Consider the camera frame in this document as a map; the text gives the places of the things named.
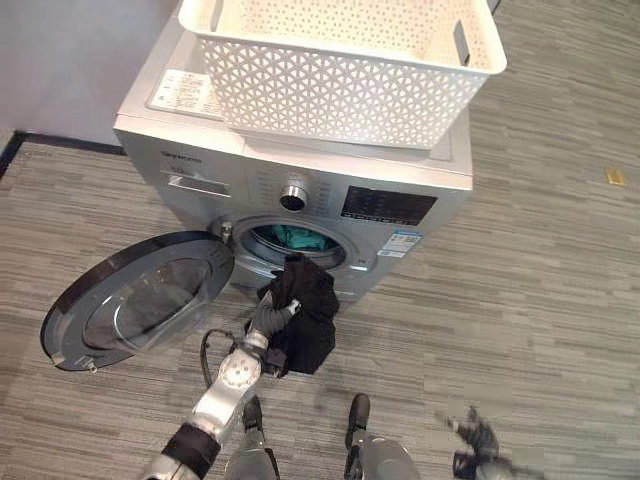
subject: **silver washing machine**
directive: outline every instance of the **silver washing machine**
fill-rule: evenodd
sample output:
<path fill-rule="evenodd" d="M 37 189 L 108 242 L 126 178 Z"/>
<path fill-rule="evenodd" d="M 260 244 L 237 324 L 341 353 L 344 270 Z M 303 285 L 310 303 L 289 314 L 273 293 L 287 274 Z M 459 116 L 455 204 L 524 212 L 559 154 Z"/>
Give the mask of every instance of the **silver washing machine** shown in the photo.
<path fill-rule="evenodd" d="M 467 113 L 431 151 L 225 127 L 195 37 L 172 17 L 115 123 L 144 180 L 185 226 L 116 253 L 53 305 L 42 346 L 65 370 L 154 349 L 231 282 L 268 283 L 301 252 L 355 302 L 472 190 Z"/>

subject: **plastic basket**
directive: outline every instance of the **plastic basket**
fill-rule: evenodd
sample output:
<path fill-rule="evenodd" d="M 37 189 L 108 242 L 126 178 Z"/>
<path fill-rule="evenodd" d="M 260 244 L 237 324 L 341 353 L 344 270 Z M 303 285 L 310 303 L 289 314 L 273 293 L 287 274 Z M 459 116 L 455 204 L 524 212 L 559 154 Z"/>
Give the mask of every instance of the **plastic basket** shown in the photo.
<path fill-rule="evenodd" d="M 431 148 L 506 58 L 486 0 L 184 0 L 225 121 Z"/>

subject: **teal cloth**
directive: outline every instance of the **teal cloth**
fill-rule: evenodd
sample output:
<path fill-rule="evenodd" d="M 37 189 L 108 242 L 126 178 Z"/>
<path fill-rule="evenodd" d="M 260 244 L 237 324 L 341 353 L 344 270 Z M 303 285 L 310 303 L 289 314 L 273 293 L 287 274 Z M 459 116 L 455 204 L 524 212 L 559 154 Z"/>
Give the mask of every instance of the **teal cloth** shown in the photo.
<path fill-rule="evenodd" d="M 271 228 L 278 240 L 292 250 L 326 250 L 328 248 L 327 237 L 307 228 L 289 225 L 273 225 Z"/>

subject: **digital display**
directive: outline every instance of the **digital display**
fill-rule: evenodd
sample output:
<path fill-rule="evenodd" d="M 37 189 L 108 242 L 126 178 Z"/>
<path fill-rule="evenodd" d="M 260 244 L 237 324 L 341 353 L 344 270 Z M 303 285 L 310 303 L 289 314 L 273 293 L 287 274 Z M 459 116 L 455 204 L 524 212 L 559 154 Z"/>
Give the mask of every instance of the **digital display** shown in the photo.
<path fill-rule="evenodd" d="M 418 225 L 436 203 L 436 197 L 349 187 L 343 217 L 397 225 Z"/>

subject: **basket rim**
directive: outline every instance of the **basket rim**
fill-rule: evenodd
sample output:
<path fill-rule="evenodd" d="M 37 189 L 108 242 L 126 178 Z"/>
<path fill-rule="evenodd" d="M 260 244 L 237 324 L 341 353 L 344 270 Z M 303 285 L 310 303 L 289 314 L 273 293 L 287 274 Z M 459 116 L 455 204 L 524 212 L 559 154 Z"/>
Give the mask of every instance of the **basket rim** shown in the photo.
<path fill-rule="evenodd" d="M 470 0 L 476 1 L 476 3 L 481 2 L 483 7 L 481 7 L 482 15 L 489 15 L 491 17 L 491 27 L 489 36 L 491 37 L 490 41 L 494 44 L 496 51 L 492 53 L 494 57 L 492 59 L 492 63 L 495 64 L 494 68 L 485 69 L 485 68 L 475 68 L 469 66 L 454 66 L 450 64 L 434 62 L 434 61 L 424 61 L 415 58 L 407 58 L 404 56 L 393 56 L 393 50 L 382 50 L 382 49 L 372 49 L 365 47 L 352 47 L 349 45 L 340 44 L 340 49 L 332 48 L 331 45 L 336 45 L 336 43 L 332 42 L 314 42 L 319 43 L 320 45 L 324 44 L 325 46 L 309 46 L 304 45 L 299 41 L 288 40 L 283 37 L 279 37 L 277 41 L 264 36 L 264 35 L 242 35 L 242 36 L 233 36 L 233 35 L 222 35 L 216 32 L 213 32 L 208 29 L 199 28 L 195 25 L 193 21 L 194 11 L 197 8 L 197 4 L 200 0 L 183 0 L 182 6 L 180 7 L 180 11 L 178 14 L 178 21 L 180 25 L 185 29 L 194 34 L 196 34 L 201 41 L 203 40 L 214 40 L 218 42 L 224 43 L 236 43 L 243 45 L 252 45 L 252 46 L 263 46 L 274 49 L 288 49 L 288 50 L 297 50 L 303 52 L 316 53 L 319 55 L 332 55 L 338 57 L 347 57 L 354 59 L 366 59 L 366 60 L 375 60 L 378 62 L 391 63 L 399 66 L 411 66 L 417 68 L 428 68 L 428 69 L 437 69 L 437 70 L 445 70 L 458 74 L 475 74 L 475 75 L 497 75 L 503 72 L 507 67 L 507 58 L 504 52 L 504 47 L 498 35 L 498 29 L 493 22 L 493 17 L 491 16 L 491 12 L 489 10 L 488 5 L 484 0 Z"/>

